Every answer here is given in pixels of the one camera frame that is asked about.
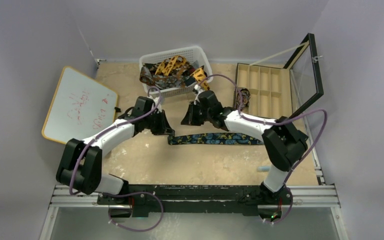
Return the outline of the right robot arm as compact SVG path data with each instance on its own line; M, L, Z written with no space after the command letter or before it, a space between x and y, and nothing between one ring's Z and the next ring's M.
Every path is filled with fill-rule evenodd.
M181 125L201 126L209 122L217 129L260 141L271 162L268 175L261 184L260 196L268 204L278 200L288 175L309 149L308 136L285 116L279 119L260 118L222 106L211 90L203 91L196 97L189 103Z

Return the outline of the navy blue shell pattern tie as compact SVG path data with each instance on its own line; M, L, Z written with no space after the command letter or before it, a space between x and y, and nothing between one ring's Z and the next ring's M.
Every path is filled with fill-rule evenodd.
M262 140L243 133L198 133L182 136L168 136L167 142L169 145L264 145Z

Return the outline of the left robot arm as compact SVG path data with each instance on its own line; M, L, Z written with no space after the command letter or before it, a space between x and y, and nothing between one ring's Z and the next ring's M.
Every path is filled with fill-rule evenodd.
M104 193L118 205L129 199L128 182L103 173L103 158L121 143L134 138L144 130L153 135L174 135L165 111L162 97L139 96L127 112L99 133L85 139L70 139L56 172L56 180L69 187L69 193Z

